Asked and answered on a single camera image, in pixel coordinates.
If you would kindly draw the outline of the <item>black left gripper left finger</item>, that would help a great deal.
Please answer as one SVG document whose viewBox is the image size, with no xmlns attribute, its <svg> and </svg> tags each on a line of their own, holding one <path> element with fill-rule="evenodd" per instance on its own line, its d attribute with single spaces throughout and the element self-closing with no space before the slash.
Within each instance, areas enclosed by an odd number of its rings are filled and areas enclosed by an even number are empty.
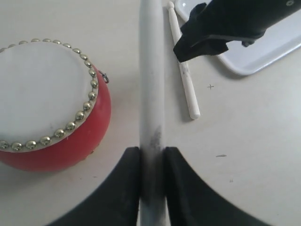
<svg viewBox="0 0 301 226">
<path fill-rule="evenodd" d="M 52 225 L 135 226 L 140 194 L 140 150 L 128 147 L 104 182 Z"/>
</svg>

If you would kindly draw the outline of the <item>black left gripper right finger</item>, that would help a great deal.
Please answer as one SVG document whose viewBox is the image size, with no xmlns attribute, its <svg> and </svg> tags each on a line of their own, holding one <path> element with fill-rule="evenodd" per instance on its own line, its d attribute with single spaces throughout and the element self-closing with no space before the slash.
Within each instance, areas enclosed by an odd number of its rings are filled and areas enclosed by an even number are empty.
<svg viewBox="0 0 301 226">
<path fill-rule="evenodd" d="M 163 151 L 165 192 L 173 226 L 262 226 L 209 187 L 176 147 Z"/>
</svg>

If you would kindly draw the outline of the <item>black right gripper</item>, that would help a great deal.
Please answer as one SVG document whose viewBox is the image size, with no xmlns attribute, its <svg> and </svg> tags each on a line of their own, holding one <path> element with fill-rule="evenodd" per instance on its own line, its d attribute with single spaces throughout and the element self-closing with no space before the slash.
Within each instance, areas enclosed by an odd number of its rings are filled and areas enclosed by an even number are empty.
<svg viewBox="0 0 301 226">
<path fill-rule="evenodd" d="M 226 42 L 245 46 L 266 30 L 301 9 L 299 0 L 213 0 L 200 3 L 181 27 L 182 36 L 173 51 L 182 63 L 199 56 L 215 56 L 229 50 Z"/>
</svg>

